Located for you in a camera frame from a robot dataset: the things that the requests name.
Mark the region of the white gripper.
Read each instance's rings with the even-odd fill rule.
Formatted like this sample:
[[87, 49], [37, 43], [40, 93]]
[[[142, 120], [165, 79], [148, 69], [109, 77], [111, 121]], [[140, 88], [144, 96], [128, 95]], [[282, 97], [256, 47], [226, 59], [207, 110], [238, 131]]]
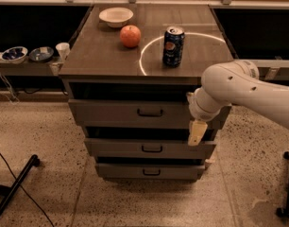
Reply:
[[189, 103], [189, 111], [192, 117], [196, 119], [189, 124], [188, 137], [188, 145], [194, 147], [200, 143], [208, 128], [206, 122], [213, 120], [219, 115], [221, 105], [205, 91], [194, 91], [186, 96]]

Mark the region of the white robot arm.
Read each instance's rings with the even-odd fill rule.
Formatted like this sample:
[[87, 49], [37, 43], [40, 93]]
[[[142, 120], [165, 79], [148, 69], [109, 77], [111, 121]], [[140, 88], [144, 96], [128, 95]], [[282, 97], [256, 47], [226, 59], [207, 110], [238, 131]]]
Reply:
[[252, 61], [231, 61], [209, 66], [201, 76], [201, 87], [187, 94], [189, 111], [188, 145], [197, 146], [207, 123], [230, 104], [249, 108], [289, 130], [289, 87], [259, 80]]

